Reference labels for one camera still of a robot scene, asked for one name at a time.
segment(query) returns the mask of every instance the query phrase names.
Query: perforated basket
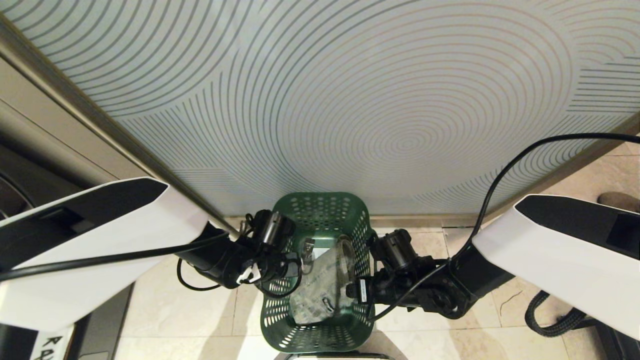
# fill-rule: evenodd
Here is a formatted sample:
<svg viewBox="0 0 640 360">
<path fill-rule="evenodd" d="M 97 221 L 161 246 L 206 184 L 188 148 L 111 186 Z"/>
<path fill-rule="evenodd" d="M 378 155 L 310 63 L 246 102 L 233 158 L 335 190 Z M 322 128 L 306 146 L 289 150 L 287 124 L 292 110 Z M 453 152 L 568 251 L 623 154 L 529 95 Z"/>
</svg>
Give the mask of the perforated basket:
<svg viewBox="0 0 640 360">
<path fill-rule="evenodd" d="M 292 193 L 273 208 L 293 219 L 296 231 L 284 252 L 301 251 L 305 238 L 316 240 L 316 247 L 331 248 L 338 236 L 349 235 L 355 249 L 355 274 L 368 276 L 367 239 L 374 234 L 364 202 L 350 193 Z M 283 293 L 295 279 L 280 279 L 263 284 L 272 292 Z M 275 349 L 286 353 L 350 351 L 362 345 L 373 329 L 367 320 L 366 305 L 353 304 L 335 316 L 313 325 L 297 325 L 291 316 L 289 297 L 264 297 L 260 326 L 262 335 Z"/>
</svg>

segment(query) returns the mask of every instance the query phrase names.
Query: tile floor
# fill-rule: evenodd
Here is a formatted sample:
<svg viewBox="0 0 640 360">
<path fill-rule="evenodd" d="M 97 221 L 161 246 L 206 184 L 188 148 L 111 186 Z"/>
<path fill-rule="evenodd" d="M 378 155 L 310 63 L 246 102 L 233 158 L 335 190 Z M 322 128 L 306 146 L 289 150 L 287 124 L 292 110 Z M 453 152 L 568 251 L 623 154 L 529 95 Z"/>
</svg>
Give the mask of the tile floor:
<svg viewBox="0 0 640 360">
<path fill-rule="evenodd" d="M 604 191 L 640 196 L 640 146 L 622 145 L 545 193 L 595 201 Z M 384 233 L 389 229 L 379 228 Z M 447 257 L 467 239 L 469 228 L 408 229 L 419 254 Z M 260 333 L 262 295 L 251 286 L 236 290 L 189 291 L 175 278 L 168 258 L 136 283 L 117 360 L 283 359 Z M 206 279 L 185 271 L 205 286 Z M 524 311 L 538 289 L 516 278 L 481 299 L 459 320 L 418 310 L 396 309 L 376 323 L 360 349 L 405 359 L 566 359 L 604 360 L 591 329 L 543 338 L 524 323 Z M 569 306 L 550 298 L 537 311 L 541 323 L 554 322 Z"/>
</svg>

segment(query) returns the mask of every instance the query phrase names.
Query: concentric line pattern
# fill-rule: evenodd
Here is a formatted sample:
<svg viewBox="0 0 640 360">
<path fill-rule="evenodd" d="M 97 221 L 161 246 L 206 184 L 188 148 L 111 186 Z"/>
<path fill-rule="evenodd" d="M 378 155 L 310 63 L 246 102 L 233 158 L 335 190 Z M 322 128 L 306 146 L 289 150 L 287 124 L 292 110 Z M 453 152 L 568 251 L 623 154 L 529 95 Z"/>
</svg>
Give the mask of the concentric line pattern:
<svg viewBox="0 0 640 360">
<path fill-rule="evenodd" d="M 640 1 L 0 0 L 80 89 L 226 215 L 291 192 L 469 213 L 545 136 L 640 110 Z M 550 144 L 507 199 L 591 142 Z"/>
</svg>

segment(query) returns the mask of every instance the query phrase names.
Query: wall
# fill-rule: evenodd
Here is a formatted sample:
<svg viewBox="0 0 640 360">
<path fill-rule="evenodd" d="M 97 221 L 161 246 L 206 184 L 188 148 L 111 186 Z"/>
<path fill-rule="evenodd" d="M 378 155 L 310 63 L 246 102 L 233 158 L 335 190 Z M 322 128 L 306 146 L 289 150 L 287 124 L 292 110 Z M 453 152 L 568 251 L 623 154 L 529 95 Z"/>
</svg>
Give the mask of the wall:
<svg viewBox="0 0 640 360">
<path fill-rule="evenodd" d="M 472 213 L 535 140 L 640 110 L 638 1 L 14 1 L 0 11 L 225 215 L 294 191 Z M 589 142 L 549 145 L 507 199 Z"/>
</svg>

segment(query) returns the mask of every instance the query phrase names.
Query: white label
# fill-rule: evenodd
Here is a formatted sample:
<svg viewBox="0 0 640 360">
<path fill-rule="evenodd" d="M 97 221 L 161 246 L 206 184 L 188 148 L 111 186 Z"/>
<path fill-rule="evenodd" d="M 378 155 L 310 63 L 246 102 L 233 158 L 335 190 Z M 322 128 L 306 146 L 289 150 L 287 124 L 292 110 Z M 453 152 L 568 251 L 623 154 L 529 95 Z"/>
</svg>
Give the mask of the white label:
<svg viewBox="0 0 640 360">
<path fill-rule="evenodd" d="M 367 283 L 364 279 L 360 279 L 360 299 L 362 302 L 367 302 Z"/>
<path fill-rule="evenodd" d="M 40 331 L 33 344 L 30 360 L 64 360 L 67 347 L 74 333 L 74 326 L 59 331 Z"/>
</svg>

